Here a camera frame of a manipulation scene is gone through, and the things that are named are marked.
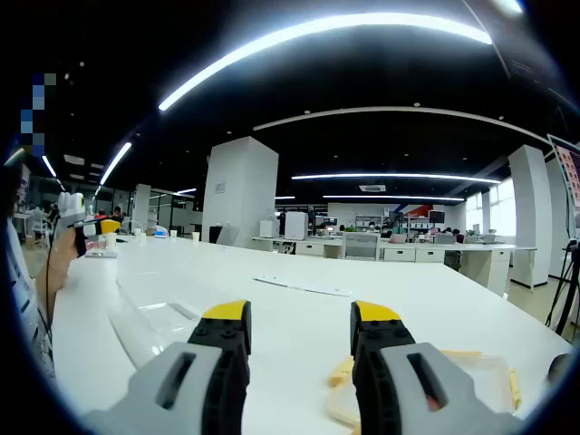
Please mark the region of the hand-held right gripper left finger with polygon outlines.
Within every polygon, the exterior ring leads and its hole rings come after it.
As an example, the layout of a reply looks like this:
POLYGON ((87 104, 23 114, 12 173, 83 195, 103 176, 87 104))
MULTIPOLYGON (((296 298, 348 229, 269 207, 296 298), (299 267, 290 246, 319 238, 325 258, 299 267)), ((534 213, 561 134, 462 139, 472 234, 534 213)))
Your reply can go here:
POLYGON ((87 434, 239 434, 250 382, 251 304, 218 304, 189 339, 131 377, 126 394, 83 418, 87 434))

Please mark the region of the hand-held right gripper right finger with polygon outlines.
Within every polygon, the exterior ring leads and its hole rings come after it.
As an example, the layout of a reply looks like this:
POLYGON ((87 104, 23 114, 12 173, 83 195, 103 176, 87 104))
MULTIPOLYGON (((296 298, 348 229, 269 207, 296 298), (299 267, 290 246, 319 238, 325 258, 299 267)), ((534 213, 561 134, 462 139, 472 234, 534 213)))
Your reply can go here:
POLYGON ((472 378, 416 343, 390 308, 351 304, 353 386, 363 434, 516 434, 521 421, 481 401, 472 378))

